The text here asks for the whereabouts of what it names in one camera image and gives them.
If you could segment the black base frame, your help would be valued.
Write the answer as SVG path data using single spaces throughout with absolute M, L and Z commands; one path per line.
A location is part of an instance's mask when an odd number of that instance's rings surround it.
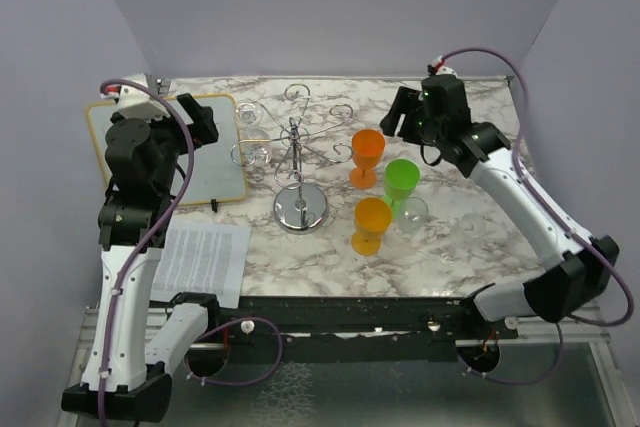
M 237 308 L 212 294 L 181 293 L 165 306 L 200 304 L 221 327 L 188 351 L 197 367 L 231 364 L 454 362 L 460 347 L 522 340 L 526 319 L 490 323 L 459 297 L 243 296 Z

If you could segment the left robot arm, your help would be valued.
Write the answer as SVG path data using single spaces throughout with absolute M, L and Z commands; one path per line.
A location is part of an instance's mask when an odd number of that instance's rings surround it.
M 159 422 L 171 398 L 173 374 L 197 339 L 214 339 L 221 318 L 212 294 L 185 294 L 152 340 L 146 338 L 151 290 L 167 227 L 185 194 L 171 192 L 178 158 L 217 142 L 213 111 L 193 96 L 167 102 L 159 114 L 118 113 L 105 135 L 111 179 L 99 212 L 102 288 L 90 358 L 78 384 L 61 399 L 65 412 L 98 419 Z

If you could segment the green wine glass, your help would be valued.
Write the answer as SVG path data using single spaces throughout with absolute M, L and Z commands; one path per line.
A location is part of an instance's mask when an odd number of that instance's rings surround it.
M 420 180 L 420 169 L 412 161 L 396 159 L 389 162 L 384 172 L 384 195 L 382 200 L 396 217 L 401 204 L 415 191 Z

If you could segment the yellow framed whiteboard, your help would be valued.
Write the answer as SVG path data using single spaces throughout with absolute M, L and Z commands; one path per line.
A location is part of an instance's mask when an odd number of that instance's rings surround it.
M 231 157 L 232 147 L 239 141 L 235 123 L 235 100 L 225 93 L 196 95 L 194 99 L 201 106 L 212 109 L 219 140 L 195 151 L 195 169 L 180 205 L 208 205 L 213 200 L 219 204 L 241 201 L 248 195 L 248 184 L 244 168 Z M 98 164 L 105 181 L 111 177 L 104 160 L 105 135 L 111 127 L 110 117 L 115 112 L 116 105 L 112 101 L 94 103 L 85 109 Z

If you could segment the orange wine glass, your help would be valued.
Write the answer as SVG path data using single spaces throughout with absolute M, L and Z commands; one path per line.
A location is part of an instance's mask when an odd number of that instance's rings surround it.
M 354 208 L 353 250 L 363 256 L 376 254 L 392 220 L 392 211 L 381 198 L 367 197 L 359 201 Z
M 352 160 L 355 167 L 349 174 L 351 184 L 366 190 L 376 183 L 375 167 L 380 162 L 386 146 L 384 136 L 373 129 L 362 129 L 351 139 Z

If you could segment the aluminium rail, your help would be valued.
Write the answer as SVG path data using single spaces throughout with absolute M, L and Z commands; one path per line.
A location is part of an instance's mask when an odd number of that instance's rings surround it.
M 487 323 L 475 325 L 464 318 L 455 301 L 446 299 L 438 299 L 429 305 L 409 305 L 405 299 L 381 304 L 365 299 L 349 305 L 345 299 L 339 299 L 331 306 L 327 299 L 304 298 L 298 305 L 295 298 L 286 297 L 271 306 L 267 297 L 251 297 L 244 309 L 223 309 L 221 315 L 225 321 L 236 317 L 264 317 L 285 336 L 303 339 L 328 336 L 347 340 L 416 333 L 424 334 L 432 342 L 474 345 L 488 337 L 500 342 L 512 339 L 554 341 L 558 331 L 566 342 L 595 342 L 608 338 L 604 328 L 568 318 L 557 325 L 537 317 L 509 317 L 493 326 Z

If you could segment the clear glass centre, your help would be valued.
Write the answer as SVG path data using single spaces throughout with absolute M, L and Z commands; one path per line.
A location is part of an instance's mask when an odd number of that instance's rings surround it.
M 418 197 L 409 197 L 397 207 L 395 215 L 396 233 L 403 238 L 416 235 L 426 224 L 429 216 L 427 203 Z

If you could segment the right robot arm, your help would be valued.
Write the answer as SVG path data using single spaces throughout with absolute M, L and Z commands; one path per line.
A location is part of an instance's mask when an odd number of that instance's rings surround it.
M 505 135 L 490 122 L 474 122 L 462 80 L 452 74 L 401 87 L 380 122 L 384 135 L 434 147 L 506 213 L 534 250 L 544 273 L 526 281 L 492 284 L 466 297 L 461 330 L 481 338 L 496 321 L 537 316 L 558 323 L 604 292 L 619 247 L 594 237 L 570 218 L 515 161 Z

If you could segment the clear wine glass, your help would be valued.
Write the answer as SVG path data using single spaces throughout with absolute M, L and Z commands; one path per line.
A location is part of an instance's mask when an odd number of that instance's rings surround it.
M 441 248 L 441 260 L 452 264 L 467 258 L 486 233 L 486 221 L 478 213 L 467 213 L 452 225 Z
M 243 102 L 236 108 L 238 143 L 231 157 L 242 167 L 265 167 L 271 163 L 269 134 L 261 127 L 264 109 L 258 102 Z

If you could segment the chrome wine glass rack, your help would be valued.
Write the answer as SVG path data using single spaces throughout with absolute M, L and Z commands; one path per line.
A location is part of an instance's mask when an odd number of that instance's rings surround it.
M 305 179 L 303 153 L 308 152 L 320 160 L 338 165 L 350 161 L 353 148 L 345 143 L 332 146 L 334 158 L 309 146 L 307 142 L 329 131 L 348 124 L 354 117 L 354 109 L 345 103 L 331 107 L 328 115 L 336 121 L 315 132 L 303 126 L 306 112 L 311 105 L 311 90 L 303 83 L 292 83 L 284 89 L 286 101 L 301 106 L 300 113 L 291 116 L 287 124 L 278 121 L 280 132 L 275 138 L 248 138 L 238 140 L 230 150 L 231 160 L 240 167 L 249 167 L 258 161 L 258 149 L 278 142 L 286 151 L 274 170 L 274 181 L 280 187 L 273 201 L 273 219 L 288 234 L 306 235 L 318 230 L 329 218 L 329 201 L 321 188 Z

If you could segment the printed paper sheet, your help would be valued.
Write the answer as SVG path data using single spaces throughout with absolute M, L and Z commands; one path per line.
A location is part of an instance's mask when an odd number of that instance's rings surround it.
M 153 302 L 179 293 L 214 294 L 221 307 L 239 305 L 251 228 L 174 218 L 152 289 Z

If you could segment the orange wine glass front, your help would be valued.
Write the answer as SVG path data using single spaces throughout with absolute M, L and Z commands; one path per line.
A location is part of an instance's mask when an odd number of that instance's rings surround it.
M 367 197 L 359 201 L 354 208 L 353 250 L 363 256 L 376 254 L 392 220 L 392 211 L 381 198 Z

